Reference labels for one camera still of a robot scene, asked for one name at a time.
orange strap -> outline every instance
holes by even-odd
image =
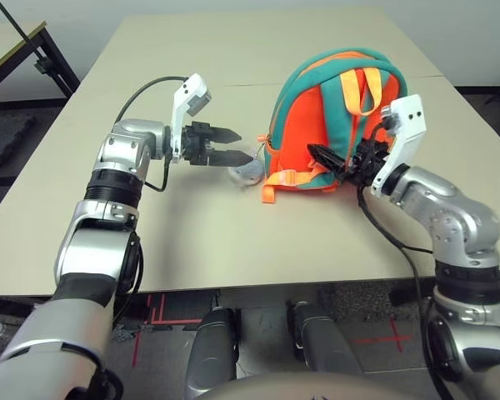
[[[275,186],[294,188],[298,185],[310,183],[317,175],[328,172],[325,167],[317,162],[311,162],[310,168],[312,168],[311,172],[298,172],[295,169],[284,169],[271,174],[263,185],[262,201],[264,203],[275,203]]]
[[[382,78],[377,68],[364,68],[363,72],[367,78],[367,86],[372,94],[372,109],[366,112],[362,111],[361,98],[359,96],[358,75],[355,69],[343,72],[339,75],[341,78],[342,94],[344,104],[349,113],[353,116],[367,116],[372,114],[382,102]]]

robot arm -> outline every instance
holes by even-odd
[[[374,171],[371,193],[389,196],[432,239],[436,287],[427,340],[433,365],[470,398],[500,400],[500,222],[449,181],[406,164],[426,131],[419,96],[392,102],[382,115],[396,138]]]
[[[115,296],[131,289],[143,261],[135,228],[150,160],[179,158],[183,115],[195,115],[209,98],[194,74],[175,95],[176,131],[134,119],[113,126],[62,240],[56,292],[32,312],[0,357],[0,399],[106,398],[112,374],[104,353]]]

cable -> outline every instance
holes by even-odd
[[[105,373],[107,381],[111,383],[111,386],[113,386],[113,389],[115,390],[115,395],[113,396],[112,400],[121,400],[124,395],[123,381],[121,381],[117,374],[111,369],[106,369]]]
[[[420,333],[422,340],[422,354],[424,356],[424,361],[427,365],[427,370],[430,374],[430,378],[432,379],[433,386],[436,388],[437,393],[441,397],[442,400],[453,400],[452,394],[448,391],[448,388],[444,384],[443,380],[437,375],[437,369],[433,366],[433,360],[430,357],[429,346],[428,346],[428,338],[427,338],[427,324],[426,324],[426,315],[424,312],[423,306],[423,295],[420,287],[420,277],[418,275],[417,266],[415,262],[411,259],[409,254],[405,251],[406,249],[414,250],[414,251],[422,251],[423,253],[432,253],[431,251],[425,248],[419,247],[410,247],[404,245],[398,239],[396,239],[388,230],[386,230],[382,224],[374,217],[371,211],[368,209],[367,202],[365,201],[365,197],[363,196],[363,190],[366,186],[359,185],[357,186],[357,203],[359,207],[362,209],[365,217],[367,217],[368,221],[395,247],[398,251],[404,256],[409,267],[413,273],[413,280],[415,282],[415,292],[417,294],[417,308],[418,308],[418,318],[420,323]]]
[[[123,119],[124,113],[129,109],[129,107],[132,105],[132,103],[135,101],[136,98],[139,97],[139,95],[150,88],[151,86],[155,85],[156,83],[161,83],[161,82],[167,82],[167,81],[182,81],[185,82],[188,80],[188,77],[179,77],[179,76],[168,76],[168,77],[158,77],[157,79],[154,79],[147,84],[143,85],[139,90],[137,90],[127,101],[126,103],[122,106],[120,112],[117,115],[117,119],[115,119],[115,123],[118,123],[121,119]],[[144,185],[155,190],[156,192],[164,192],[165,189],[167,188],[167,183],[168,183],[168,170],[170,168],[170,162],[173,160],[172,154],[165,155],[165,167],[163,169],[163,183],[161,187],[157,187],[155,185],[152,185],[150,182],[145,181]]]
[[[133,286],[132,292],[126,297],[126,300],[124,300],[124,304],[122,305],[122,307],[120,307],[120,310],[118,310],[117,314],[115,314],[115,317],[113,318],[113,329],[117,326],[118,322],[128,309],[130,303],[132,302],[132,298],[135,297],[139,292],[141,281],[143,280],[143,273],[144,273],[143,247],[141,246],[141,243],[139,243],[138,246],[139,246],[138,249],[139,260],[137,262],[137,277],[135,280],[135,286]]]
[[[154,186],[150,182],[146,181],[144,182],[144,185],[155,190],[156,192],[164,192],[165,189],[167,188],[168,169],[170,168],[170,162],[172,161],[172,159],[173,159],[172,155],[165,156],[165,167],[163,168],[163,183],[161,187]]]
[[[452,394],[448,391],[447,386],[444,384],[443,380],[438,376],[437,369],[433,365],[433,360],[430,356],[429,345],[428,345],[428,333],[427,333],[427,324],[426,324],[426,314],[424,312],[423,306],[423,295],[420,286],[420,277],[418,275],[417,266],[415,262],[411,259],[409,254],[405,251],[412,250],[415,252],[421,253],[433,253],[431,250],[427,250],[426,248],[421,247],[413,247],[408,246],[396,239],[383,225],[374,217],[370,209],[368,208],[367,202],[365,201],[365,197],[363,195],[363,190],[367,187],[366,181],[367,178],[373,178],[373,159],[375,153],[375,142],[376,142],[376,133],[381,128],[386,128],[386,124],[384,122],[380,122],[378,125],[374,127],[370,137],[370,146],[367,158],[363,160],[360,171],[363,174],[362,179],[359,181],[359,185],[357,186],[357,203],[359,207],[362,209],[363,214],[367,217],[368,221],[395,247],[398,251],[404,256],[409,264],[409,267],[412,270],[413,280],[415,282],[415,292],[417,294],[417,308],[418,308],[418,319],[420,324],[420,333],[421,333],[421,341],[422,341],[422,354],[424,356],[424,361],[426,362],[427,370],[430,374],[430,378],[432,379],[433,386],[437,390],[438,395],[442,400],[453,400]]]
[[[361,171],[361,174],[363,175],[363,178],[360,180],[361,184],[357,186],[357,202],[359,203],[359,207],[362,209],[363,213],[367,217],[367,219],[371,222],[372,225],[389,241],[392,243],[393,246],[398,247],[398,248],[406,248],[407,250],[411,250],[414,252],[420,252],[420,253],[427,253],[427,254],[433,254],[432,250],[428,250],[427,248],[422,248],[422,247],[414,247],[414,246],[408,246],[404,242],[398,240],[395,238],[387,229],[385,229],[379,222],[376,220],[376,218],[372,215],[372,213],[368,210],[368,205],[365,202],[365,197],[363,196],[363,189],[365,188],[365,182],[367,181],[367,178],[373,179],[374,177],[374,171],[373,171],[373,166],[374,166],[374,152],[375,152],[375,146],[376,146],[376,134],[380,129],[387,129],[387,124],[382,121],[378,123],[374,129],[371,132],[370,135],[370,144],[368,148],[368,155],[365,157],[365,159],[362,161],[361,167],[359,168],[359,171]]]
[[[139,97],[139,95],[150,88],[151,86],[155,85],[156,83],[160,82],[166,82],[166,81],[187,81],[187,77],[177,77],[177,76],[169,76],[169,77],[159,77],[157,79],[154,79],[153,81],[148,82],[146,85],[141,87],[139,90],[137,90],[124,104],[122,109],[117,115],[117,119],[115,120],[115,123],[119,122],[121,119],[123,119],[124,113],[128,110],[128,108],[132,105],[132,103],[135,101],[136,98]]]

beige tabletop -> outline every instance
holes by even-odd
[[[368,16],[373,35],[358,32]],[[184,23],[194,28],[181,29]],[[410,93],[422,96],[427,135],[412,164],[453,181],[500,217],[500,139],[376,10],[130,17],[0,206],[0,294],[53,291],[59,243],[83,198],[98,147],[120,107],[143,83],[201,73],[212,101],[194,120],[233,129],[243,140],[231,148],[250,152],[256,136],[268,129],[288,74],[326,48],[357,45],[386,53],[404,71]],[[257,53],[266,56],[257,60]],[[152,87],[127,116],[168,123],[176,87]],[[162,174],[163,164],[152,162],[148,180],[159,184]],[[232,186],[225,168],[186,163],[171,168],[166,192],[144,188],[137,228],[146,260],[142,290],[411,276],[400,253],[357,208],[353,187],[328,195],[280,192],[273,205],[261,204],[260,192],[260,187]],[[400,210],[372,198],[369,205],[399,238],[430,246],[428,235]],[[433,275],[428,255],[414,257],[421,274]]]
[[[33,38],[47,26],[47,23],[45,21],[20,22],[19,25],[29,38]],[[23,38],[11,23],[0,23],[0,66],[23,45]]]

backpack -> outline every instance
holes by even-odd
[[[334,191],[338,182],[315,163],[308,144],[322,144],[346,160],[362,138],[382,121],[381,108],[407,95],[402,74],[373,50],[344,48],[325,52],[301,65],[285,82],[265,142],[264,203],[275,190]],[[376,140],[392,144],[380,129]]]

